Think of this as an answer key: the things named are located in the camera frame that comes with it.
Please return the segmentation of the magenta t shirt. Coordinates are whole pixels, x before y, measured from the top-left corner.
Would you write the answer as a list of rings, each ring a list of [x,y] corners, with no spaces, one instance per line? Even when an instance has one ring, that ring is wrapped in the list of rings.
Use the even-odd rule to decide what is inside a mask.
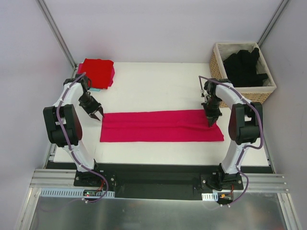
[[[220,142],[224,135],[209,126],[203,110],[107,113],[100,142]]]

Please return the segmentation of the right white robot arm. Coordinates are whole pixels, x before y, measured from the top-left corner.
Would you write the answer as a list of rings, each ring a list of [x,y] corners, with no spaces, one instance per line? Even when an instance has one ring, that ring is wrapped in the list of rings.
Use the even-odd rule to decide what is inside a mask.
[[[230,146],[217,172],[206,179],[206,186],[221,191],[238,186],[241,182],[241,164],[250,149],[261,149],[263,137],[263,109],[259,102],[252,102],[238,92],[227,79],[207,79],[202,85],[202,103],[208,125],[212,127],[222,116],[220,103],[230,108],[228,125]]]

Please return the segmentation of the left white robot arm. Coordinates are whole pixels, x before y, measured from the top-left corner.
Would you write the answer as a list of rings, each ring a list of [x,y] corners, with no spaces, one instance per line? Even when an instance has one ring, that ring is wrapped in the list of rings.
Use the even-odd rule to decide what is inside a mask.
[[[90,118],[101,121],[97,113],[104,118],[102,105],[89,92],[91,83],[85,73],[66,79],[59,99],[43,109],[49,141],[65,150],[76,165],[75,186],[103,186],[106,183],[96,160],[83,144],[82,125],[76,112],[76,107],[80,106]]]

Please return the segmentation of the folded teal t shirt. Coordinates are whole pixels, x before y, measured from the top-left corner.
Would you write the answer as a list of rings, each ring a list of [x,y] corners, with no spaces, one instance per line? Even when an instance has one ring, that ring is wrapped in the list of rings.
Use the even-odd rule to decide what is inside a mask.
[[[98,89],[98,88],[90,88],[89,91],[92,91],[92,92],[99,92],[99,91],[101,91],[101,89]]]

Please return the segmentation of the folded red t shirt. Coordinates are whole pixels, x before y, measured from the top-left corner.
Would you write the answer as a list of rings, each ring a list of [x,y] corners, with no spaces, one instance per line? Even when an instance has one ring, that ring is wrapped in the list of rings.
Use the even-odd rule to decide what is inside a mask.
[[[81,71],[86,72],[86,76],[91,80],[91,88],[108,89],[113,67],[112,60],[86,58]]]

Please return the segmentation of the black clothes in basket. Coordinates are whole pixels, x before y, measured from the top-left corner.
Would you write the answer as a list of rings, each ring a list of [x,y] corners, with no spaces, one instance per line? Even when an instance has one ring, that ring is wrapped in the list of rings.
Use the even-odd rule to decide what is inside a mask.
[[[234,87],[261,87],[267,80],[267,73],[257,73],[256,65],[260,58],[258,48],[252,52],[239,50],[223,61],[228,79]]]

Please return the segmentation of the wicker basket with liner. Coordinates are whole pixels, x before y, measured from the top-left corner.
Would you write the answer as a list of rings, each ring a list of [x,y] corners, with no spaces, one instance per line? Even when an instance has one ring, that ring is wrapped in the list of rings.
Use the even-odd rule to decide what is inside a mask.
[[[224,69],[224,60],[231,54],[238,53],[240,50],[252,52],[255,48],[259,48],[256,42],[245,43],[215,43],[213,53],[209,63],[212,78],[226,79],[227,74]],[[236,89],[247,99],[264,103],[270,94],[276,89],[276,84],[264,59],[261,51],[259,51],[259,59],[256,64],[256,72],[258,74],[266,73],[266,79],[261,87],[237,87]]]

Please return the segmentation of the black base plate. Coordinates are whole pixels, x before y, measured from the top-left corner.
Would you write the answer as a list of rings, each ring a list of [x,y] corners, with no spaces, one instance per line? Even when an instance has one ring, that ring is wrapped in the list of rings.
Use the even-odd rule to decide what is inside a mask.
[[[221,166],[99,163],[95,174],[76,172],[74,186],[100,187],[116,198],[200,200],[214,190],[243,190],[239,173]]]

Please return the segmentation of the aluminium front rail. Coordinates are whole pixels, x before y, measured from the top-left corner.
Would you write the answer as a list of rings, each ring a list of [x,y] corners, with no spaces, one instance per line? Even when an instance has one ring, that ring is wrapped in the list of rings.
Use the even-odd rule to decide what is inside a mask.
[[[248,173],[248,192],[289,193],[290,189],[282,174]],[[30,187],[74,188],[75,170],[37,169]]]

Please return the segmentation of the left aluminium frame post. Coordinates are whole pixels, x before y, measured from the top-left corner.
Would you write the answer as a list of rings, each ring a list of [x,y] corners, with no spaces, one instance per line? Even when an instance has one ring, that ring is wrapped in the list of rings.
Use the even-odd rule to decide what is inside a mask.
[[[69,51],[69,48],[56,24],[56,21],[54,20],[50,9],[47,6],[47,3],[45,0],[36,0],[36,3],[38,4],[45,20],[47,21],[57,43],[59,44],[65,58],[69,62],[70,67],[75,70],[77,67],[77,63],[75,62],[71,52]]]

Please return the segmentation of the aluminium frame post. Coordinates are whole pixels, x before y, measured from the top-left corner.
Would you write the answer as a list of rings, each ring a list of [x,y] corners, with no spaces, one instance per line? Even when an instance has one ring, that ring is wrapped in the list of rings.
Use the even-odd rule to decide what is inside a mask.
[[[274,11],[272,17],[270,18],[268,24],[266,25],[265,29],[263,30],[261,36],[259,37],[257,44],[259,47],[262,47],[265,43],[266,39],[269,37],[270,33],[273,31],[275,25],[279,21],[280,17],[282,16],[283,12],[286,10],[288,4],[291,0],[282,0],[280,1],[279,5],[277,6],[276,10]]]
[[[50,9],[47,6],[47,3],[45,0],[36,0],[36,3],[38,4],[45,20],[47,21],[57,43],[59,44],[65,58],[69,62],[70,67],[75,70],[77,67],[77,63],[75,62],[71,52],[69,51],[69,48],[56,24],[56,21],[54,20]]]

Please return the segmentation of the right aluminium frame post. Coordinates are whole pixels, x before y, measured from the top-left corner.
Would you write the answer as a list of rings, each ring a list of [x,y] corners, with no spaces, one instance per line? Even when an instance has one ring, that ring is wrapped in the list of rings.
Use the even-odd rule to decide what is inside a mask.
[[[279,5],[277,6],[276,10],[274,11],[272,17],[270,18],[268,24],[266,25],[265,29],[263,30],[261,36],[259,37],[257,44],[259,47],[262,47],[265,43],[266,39],[269,37],[270,33],[273,31],[275,25],[279,21],[280,17],[282,16],[283,12],[286,10],[288,4],[291,0],[282,0],[280,1]]]

